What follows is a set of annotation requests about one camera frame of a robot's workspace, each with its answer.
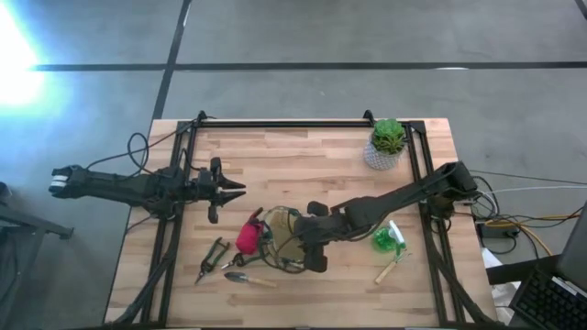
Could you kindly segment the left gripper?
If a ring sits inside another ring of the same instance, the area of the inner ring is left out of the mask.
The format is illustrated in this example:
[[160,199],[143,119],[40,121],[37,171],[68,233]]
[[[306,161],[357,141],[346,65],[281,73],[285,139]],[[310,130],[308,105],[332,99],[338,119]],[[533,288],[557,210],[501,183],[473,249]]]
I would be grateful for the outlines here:
[[245,189],[246,185],[222,176],[222,164],[218,157],[210,160],[208,169],[201,168],[198,171],[196,185],[198,189],[197,200],[210,203],[207,217],[211,224],[218,223],[218,207],[222,207],[246,193],[245,191],[220,191],[220,188],[223,190]]

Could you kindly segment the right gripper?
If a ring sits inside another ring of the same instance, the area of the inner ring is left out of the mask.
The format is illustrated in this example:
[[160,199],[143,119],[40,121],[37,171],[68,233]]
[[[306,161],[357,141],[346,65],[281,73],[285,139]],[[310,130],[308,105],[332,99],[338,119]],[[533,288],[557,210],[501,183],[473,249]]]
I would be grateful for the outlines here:
[[304,252],[303,264],[306,270],[323,273],[327,270],[327,257],[324,254],[323,234],[320,217],[328,216],[328,207],[312,201],[306,213],[297,217],[293,225],[293,234],[300,240],[299,247]]

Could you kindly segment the cream canvas green-trimmed gardening bag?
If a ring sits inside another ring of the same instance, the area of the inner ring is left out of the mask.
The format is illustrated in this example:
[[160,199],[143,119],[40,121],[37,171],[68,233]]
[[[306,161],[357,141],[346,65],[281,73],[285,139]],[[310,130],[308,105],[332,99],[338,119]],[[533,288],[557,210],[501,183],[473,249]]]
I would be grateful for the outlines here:
[[260,258],[270,268],[290,274],[305,271],[302,243],[294,235],[294,223],[300,215],[297,209],[276,206],[262,217],[264,228],[258,250]]

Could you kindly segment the red gardening glove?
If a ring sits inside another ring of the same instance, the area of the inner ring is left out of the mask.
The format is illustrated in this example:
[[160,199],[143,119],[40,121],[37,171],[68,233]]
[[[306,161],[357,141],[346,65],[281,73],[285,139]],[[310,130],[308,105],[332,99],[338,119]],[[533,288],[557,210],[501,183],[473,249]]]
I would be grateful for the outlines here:
[[269,225],[260,220],[263,211],[262,207],[258,208],[240,229],[235,244],[243,255],[253,255],[258,250],[260,240],[270,232]]

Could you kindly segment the green spray bottle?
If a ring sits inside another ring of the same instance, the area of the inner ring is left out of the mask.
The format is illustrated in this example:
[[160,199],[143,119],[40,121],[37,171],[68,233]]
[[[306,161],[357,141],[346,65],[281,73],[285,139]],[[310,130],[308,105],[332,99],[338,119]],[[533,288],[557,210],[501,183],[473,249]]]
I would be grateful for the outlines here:
[[406,250],[404,236],[394,220],[389,220],[386,225],[380,226],[374,232],[372,245],[379,252],[393,252],[396,256]]

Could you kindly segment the green-handled pruning shears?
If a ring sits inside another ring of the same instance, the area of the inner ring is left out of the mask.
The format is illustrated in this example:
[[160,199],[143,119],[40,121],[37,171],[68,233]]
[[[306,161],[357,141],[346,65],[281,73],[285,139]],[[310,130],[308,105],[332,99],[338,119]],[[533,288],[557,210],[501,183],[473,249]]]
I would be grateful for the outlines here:
[[222,259],[230,249],[230,246],[231,244],[229,242],[223,241],[223,237],[219,237],[214,241],[200,263],[200,270],[194,282],[195,284],[197,284],[206,274],[215,269],[219,260]]

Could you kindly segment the green-handled garden scissors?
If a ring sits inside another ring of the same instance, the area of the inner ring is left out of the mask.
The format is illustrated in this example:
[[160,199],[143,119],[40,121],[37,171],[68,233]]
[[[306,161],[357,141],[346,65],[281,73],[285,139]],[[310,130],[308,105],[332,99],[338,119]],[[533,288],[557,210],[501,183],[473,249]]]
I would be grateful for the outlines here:
[[255,250],[253,252],[240,250],[238,253],[234,255],[233,259],[231,259],[228,263],[223,265],[221,269],[225,270],[231,267],[242,268],[249,265],[252,262],[265,260],[266,257],[267,254],[263,250]]

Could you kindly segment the wooden-handled metal trowel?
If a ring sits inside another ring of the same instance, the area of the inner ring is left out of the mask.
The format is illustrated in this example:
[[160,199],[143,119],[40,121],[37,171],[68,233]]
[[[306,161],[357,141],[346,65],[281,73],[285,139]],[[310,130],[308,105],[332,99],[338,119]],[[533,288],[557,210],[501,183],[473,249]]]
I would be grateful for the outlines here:
[[278,285],[275,282],[272,282],[269,280],[264,280],[264,279],[259,279],[259,278],[253,278],[243,272],[229,271],[229,272],[226,272],[224,274],[224,276],[227,280],[238,282],[238,283],[252,283],[255,285],[260,285],[260,286],[269,287],[269,288],[277,288],[278,287]]

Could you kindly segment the white paper bag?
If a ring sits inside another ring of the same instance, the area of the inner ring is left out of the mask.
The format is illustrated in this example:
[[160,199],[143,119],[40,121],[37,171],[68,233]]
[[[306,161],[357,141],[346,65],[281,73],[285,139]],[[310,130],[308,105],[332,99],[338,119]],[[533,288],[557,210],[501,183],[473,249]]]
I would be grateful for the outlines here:
[[[485,268],[503,266],[503,263],[486,247],[481,249],[482,258]],[[520,287],[520,281],[507,282],[505,284],[492,285],[492,297],[497,312],[497,318],[500,322],[509,325],[515,312],[509,308],[517,289]]]

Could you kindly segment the succulent in white patterned pot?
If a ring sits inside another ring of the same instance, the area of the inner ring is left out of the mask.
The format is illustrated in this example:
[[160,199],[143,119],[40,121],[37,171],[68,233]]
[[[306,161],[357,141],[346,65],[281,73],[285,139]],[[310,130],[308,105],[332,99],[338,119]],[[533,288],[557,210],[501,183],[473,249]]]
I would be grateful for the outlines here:
[[382,119],[375,123],[363,151],[365,162],[373,169],[392,169],[404,152],[407,137],[404,128],[396,119]]

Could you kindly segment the black power strip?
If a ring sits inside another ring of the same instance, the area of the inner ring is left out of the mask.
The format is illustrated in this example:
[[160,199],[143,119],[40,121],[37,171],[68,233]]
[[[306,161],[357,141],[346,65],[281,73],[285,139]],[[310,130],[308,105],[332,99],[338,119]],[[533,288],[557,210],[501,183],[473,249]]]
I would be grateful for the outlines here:
[[510,238],[517,237],[519,234],[516,226],[487,226],[479,223],[476,229],[481,238]]

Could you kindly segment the black side desk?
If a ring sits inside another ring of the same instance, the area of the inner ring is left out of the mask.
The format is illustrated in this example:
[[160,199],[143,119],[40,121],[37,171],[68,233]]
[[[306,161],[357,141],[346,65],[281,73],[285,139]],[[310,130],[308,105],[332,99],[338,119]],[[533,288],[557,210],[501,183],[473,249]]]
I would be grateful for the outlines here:
[[554,271],[559,262],[559,255],[531,259],[528,261],[490,267],[486,270],[491,285],[523,281],[535,269]]

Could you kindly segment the black metal stand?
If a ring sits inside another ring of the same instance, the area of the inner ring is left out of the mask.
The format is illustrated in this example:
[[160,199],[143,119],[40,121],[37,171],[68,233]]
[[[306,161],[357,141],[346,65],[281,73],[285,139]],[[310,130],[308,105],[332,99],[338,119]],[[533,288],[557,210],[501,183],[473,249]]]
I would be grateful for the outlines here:
[[0,330],[8,323],[23,282],[31,272],[43,238],[72,237],[73,228],[58,225],[8,205],[12,193],[0,181]]

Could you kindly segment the black laptop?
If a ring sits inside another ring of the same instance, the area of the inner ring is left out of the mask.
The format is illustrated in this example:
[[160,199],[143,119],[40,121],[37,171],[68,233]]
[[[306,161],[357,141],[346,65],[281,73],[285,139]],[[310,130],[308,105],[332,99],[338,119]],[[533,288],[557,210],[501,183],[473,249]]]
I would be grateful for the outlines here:
[[538,330],[587,330],[587,203],[552,266],[536,265],[510,307]]

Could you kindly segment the wooden-handled hand fork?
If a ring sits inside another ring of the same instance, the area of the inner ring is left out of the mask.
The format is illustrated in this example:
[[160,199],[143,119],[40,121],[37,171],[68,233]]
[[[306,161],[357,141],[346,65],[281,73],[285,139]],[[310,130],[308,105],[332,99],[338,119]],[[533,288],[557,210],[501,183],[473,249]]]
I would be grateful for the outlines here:
[[391,272],[391,270],[398,264],[400,263],[403,259],[405,259],[407,256],[409,256],[410,253],[405,251],[402,254],[400,254],[399,256],[397,256],[395,259],[393,259],[380,273],[379,275],[374,279],[374,283],[379,285],[384,279],[385,277]]

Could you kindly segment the black metal table frame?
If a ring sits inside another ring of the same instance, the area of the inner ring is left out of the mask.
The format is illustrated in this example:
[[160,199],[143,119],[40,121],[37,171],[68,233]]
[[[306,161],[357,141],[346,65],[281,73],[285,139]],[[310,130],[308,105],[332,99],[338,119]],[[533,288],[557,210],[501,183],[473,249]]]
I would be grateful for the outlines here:
[[[135,327],[156,328],[344,328],[483,325],[496,317],[475,227],[464,208],[450,225],[430,229],[427,210],[413,204],[393,214],[408,255],[389,275],[390,257],[369,240],[326,247],[327,271],[298,275],[256,261],[246,267],[265,286],[235,283],[222,270],[199,272],[218,238],[233,241],[257,209],[284,205],[304,210],[311,201],[336,205],[380,195],[457,158],[446,119],[407,124],[412,145],[388,171],[362,158],[371,133],[367,119],[208,119],[172,140],[178,126],[159,120],[150,133],[149,167],[182,159],[187,170],[219,157],[228,178],[245,184],[245,195],[220,208],[211,224],[205,202],[187,205],[177,220],[149,220],[141,209],[129,216],[104,323],[123,314],[169,246],[178,248]],[[182,148],[192,155],[182,157]]]

